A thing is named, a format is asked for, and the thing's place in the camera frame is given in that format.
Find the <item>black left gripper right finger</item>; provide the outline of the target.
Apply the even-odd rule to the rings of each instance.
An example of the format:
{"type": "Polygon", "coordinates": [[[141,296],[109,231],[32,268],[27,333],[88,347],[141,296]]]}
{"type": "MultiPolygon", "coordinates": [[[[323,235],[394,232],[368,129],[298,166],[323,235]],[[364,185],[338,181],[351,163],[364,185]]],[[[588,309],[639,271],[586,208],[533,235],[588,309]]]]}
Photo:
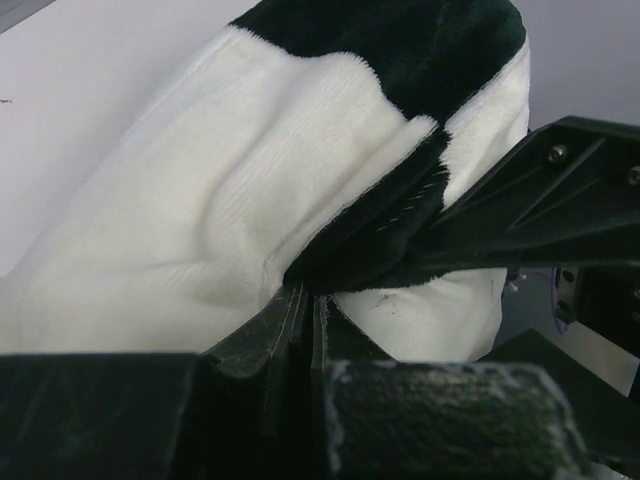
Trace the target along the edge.
{"type": "Polygon", "coordinates": [[[589,479],[571,408],[540,367],[403,363],[314,301],[316,450],[328,479],[589,479]]]}

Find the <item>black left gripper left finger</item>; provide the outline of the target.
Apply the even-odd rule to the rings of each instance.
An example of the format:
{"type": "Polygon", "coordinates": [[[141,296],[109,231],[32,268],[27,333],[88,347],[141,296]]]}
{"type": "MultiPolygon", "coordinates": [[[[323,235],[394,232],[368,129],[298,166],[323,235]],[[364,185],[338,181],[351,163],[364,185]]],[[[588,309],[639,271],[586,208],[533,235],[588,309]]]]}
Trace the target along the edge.
{"type": "Polygon", "coordinates": [[[3,356],[2,477],[306,477],[308,310],[284,289],[202,354],[3,356]]]}

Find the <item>white pillow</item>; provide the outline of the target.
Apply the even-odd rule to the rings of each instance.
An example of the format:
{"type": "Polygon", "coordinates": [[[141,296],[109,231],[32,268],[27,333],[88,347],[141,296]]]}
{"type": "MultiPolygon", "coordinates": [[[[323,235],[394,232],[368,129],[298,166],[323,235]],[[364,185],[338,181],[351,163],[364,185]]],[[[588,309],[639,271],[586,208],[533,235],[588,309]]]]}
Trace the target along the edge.
{"type": "Polygon", "coordinates": [[[452,272],[424,285],[340,293],[334,301],[398,361],[475,361],[494,345],[506,275],[504,269],[452,272]]]}

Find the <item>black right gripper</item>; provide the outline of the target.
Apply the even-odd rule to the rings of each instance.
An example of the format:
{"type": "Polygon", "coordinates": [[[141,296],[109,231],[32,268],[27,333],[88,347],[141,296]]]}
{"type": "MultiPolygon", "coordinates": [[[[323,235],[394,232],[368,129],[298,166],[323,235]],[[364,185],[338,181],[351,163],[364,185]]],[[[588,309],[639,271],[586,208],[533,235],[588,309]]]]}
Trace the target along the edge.
{"type": "Polygon", "coordinates": [[[557,268],[553,315],[639,355],[639,130],[565,117],[525,137],[416,237],[434,271],[557,268]]]}

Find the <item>black white checkered pillowcase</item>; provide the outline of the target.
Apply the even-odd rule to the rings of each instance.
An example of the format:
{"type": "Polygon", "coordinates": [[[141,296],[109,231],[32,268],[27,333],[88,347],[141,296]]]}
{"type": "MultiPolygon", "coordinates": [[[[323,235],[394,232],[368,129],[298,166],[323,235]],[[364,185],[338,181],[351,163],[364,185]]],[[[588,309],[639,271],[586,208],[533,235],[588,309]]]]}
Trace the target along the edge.
{"type": "Polygon", "coordinates": [[[5,353],[204,351],[288,283],[424,285],[420,233],[525,135],[509,1],[262,1],[1,281],[5,353]]]}

